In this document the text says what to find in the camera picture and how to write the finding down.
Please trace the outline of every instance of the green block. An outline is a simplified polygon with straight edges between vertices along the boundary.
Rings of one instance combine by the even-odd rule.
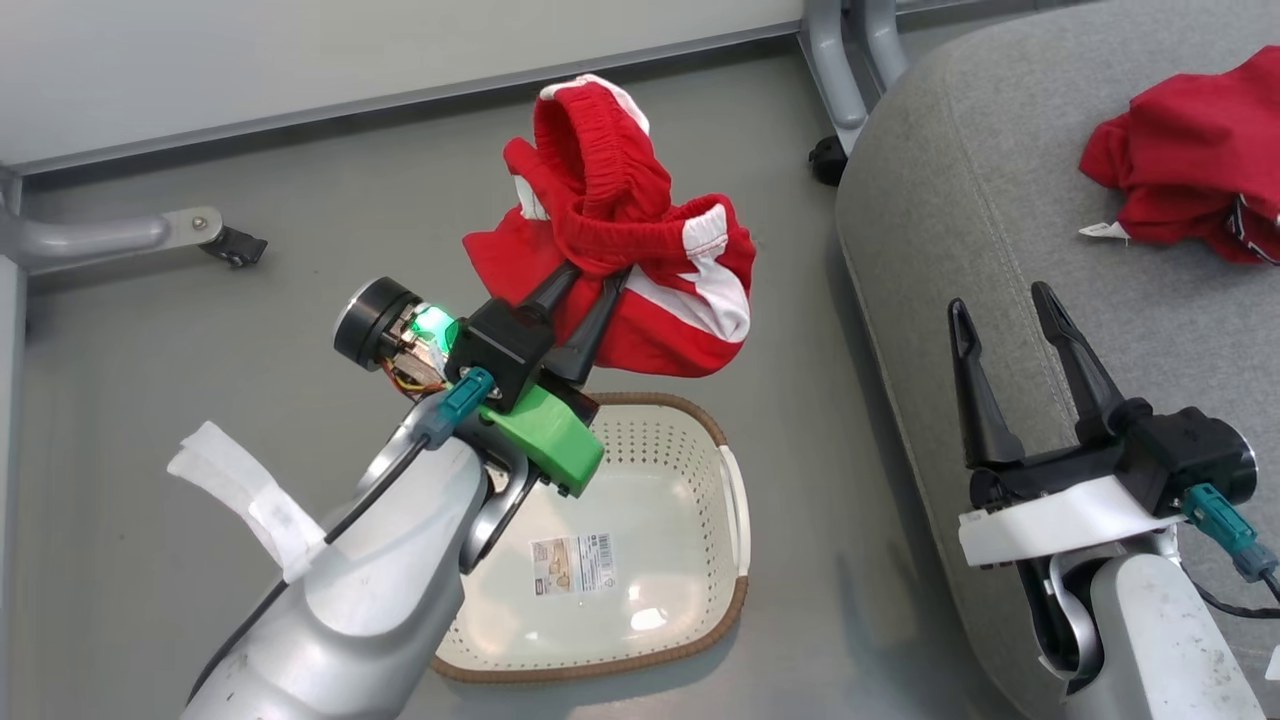
[[[550,477],[552,483],[581,497],[604,459],[604,446],[561,398],[531,386],[511,413],[481,405],[480,418],[493,421]]]

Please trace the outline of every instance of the red fabric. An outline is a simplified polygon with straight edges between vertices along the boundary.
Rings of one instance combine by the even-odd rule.
[[[518,302],[566,258],[572,260],[582,278],[557,310],[561,342],[599,296],[600,281],[631,265],[653,283],[700,302],[692,283],[681,277],[696,272],[682,233],[686,219],[717,204],[724,209],[727,233],[716,261],[750,292],[755,249],[728,199],[709,195],[673,206],[671,177],[648,135],[608,87],[586,82],[540,99],[534,106],[534,140],[536,145],[512,140],[503,158],[511,173],[532,187],[549,220],[527,219],[517,205],[493,232],[462,241],[490,295]],[[701,377],[724,366],[740,347],[741,340],[721,340],[626,290],[596,365]]]
[[[1124,191],[1134,240],[1201,237],[1234,263],[1280,261],[1280,46],[1134,97],[1093,132],[1080,170]]]

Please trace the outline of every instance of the green light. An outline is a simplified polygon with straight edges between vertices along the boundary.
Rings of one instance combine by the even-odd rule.
[[[440,352],[448,354],[453,347],[453,340],[458,336],[458,323],[448,313],[433,305],[413,318],[413,334],[422,340],[434,340],[440,346]]]

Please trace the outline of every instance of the black cable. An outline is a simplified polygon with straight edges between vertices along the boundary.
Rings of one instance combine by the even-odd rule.
[[[1220,612],[1235,615],[1236,618],[1245,618],[1248,620],[1280,620],[1280,607],[1240,607],[1239,605],[1230,605],[1213,597],[1213,593],[1201,587],[1201,584],[1190,577],[1190,573],[1187,574],[1187,578],[1190,579],[1193,585],[1196,585],[1196,592],[1199,593],[1201,598]],[[1280,593],[1280,582],[1277,582],[1270,571],[1263,573],[1262,579],[1267,583],[1267,587],[1271,588],[1272,593]]]
[[[357,502],[356,506],[352,507],[349,512],[343,515],[342,520],[338,520],[338,524],[334,525],[333,529],[329,530],[329,533],[324,537],[324,543],[333,544],[339,537],[342,537],[342,533],[346,533],[347,529],[351,528],[351,525],[353,525],[356,520],[360,519],[361,515],[364,515],[375,502],[378,502],[378,498],[380,498],[388,489],[390,489],[392,483],[399,479],[399,477],[404,473],[404,469],[408,468],[411,462],[413,462],[413,459],[416,459],[417,454],[422,451],[422,448],[426,446],[426,442],[428,438],[421,438],[416,443],[413,443],[413,446],[410,447],[407,452],[401,454],[396,459],[396,461],[392,462],[392,465],[387,469],[387,475],[383,477],[383,482],[374,486],[374,489],[369,491],[365,495],[365,497],[360,498],[360,502]],[[250,629],[252,629],[253,625],[262,619],[262,615],[266,615],[266,611],[270,610],[271,605],[276,600],[279,600],[280,596],[284,594],[284,591],[287,591],[288,588],[289,583],[284,582],[284,579],[280,579],[279,583],[275,583],[275,587],[273,587],[271,591],[266,593],[266,597],[262,598],[262,602],[259,602],[257,607],[255,607],[253,611],[248,614],[248,618],[246,618],[243,623],[241,623],[234,630],[232,630],[230,635],[227,635],[227,639],[223,641],[223,644],[218,647],[218,650],[214,652],[214,656],[210,657],[209,662],[205,664],[205,669],[200,671],[200,676],[196,678],[196,683],[191,687],[191,694],[187,696],[187,705],[191,705],[191,701],[195,700],[196,693],[200,692],[200,688],[205,687],[205,683],[209,680],[209,676],[214,674],[214,670],[218,669],[218,665],[227,657],[228,653],[230,653],[232,648],[236,647],[236,643],[244,639],[244,635],[248,634]]]

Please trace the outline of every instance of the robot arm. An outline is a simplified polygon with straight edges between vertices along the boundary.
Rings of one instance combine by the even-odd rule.
[[[1039,661],[1066,682],[1068,716],[1262,719],[1176,546],[1176,524],[1189,515],[1215,539],[1231,537],[1233,559],[1253,565],[1252,579],[1271,573],[1275,557],[1247,524],[1213,529],[1225,530],[1239,518],[1231,505],[1253,496],[1253,451],[1196,407],[1155,415],[1146,400],[1125,398],[1053,291],[1036,283],[1032,296],[1076,405],[1079,445],[1025,456],[982,370],[973,320],[954,300],[951,351],[973,470],[974,510],[960,518],[969,565],[1016,566]]]
[[[598,406],[575,386],[622,283],[605,283],[553,351],[550,318],[576,277],[562,266],[520,306],[490,300],[456,325],[389,278],[352,297],[334,347],[421,392],[342,509],[329,547],[228,638],[184,720],[399,715],[462,606],[461,577],[534,483],[576,497],[600,461],[586,429]],[[429,392],[445,379],[448,391]],[[476,388],[481,396],[468,396]]]

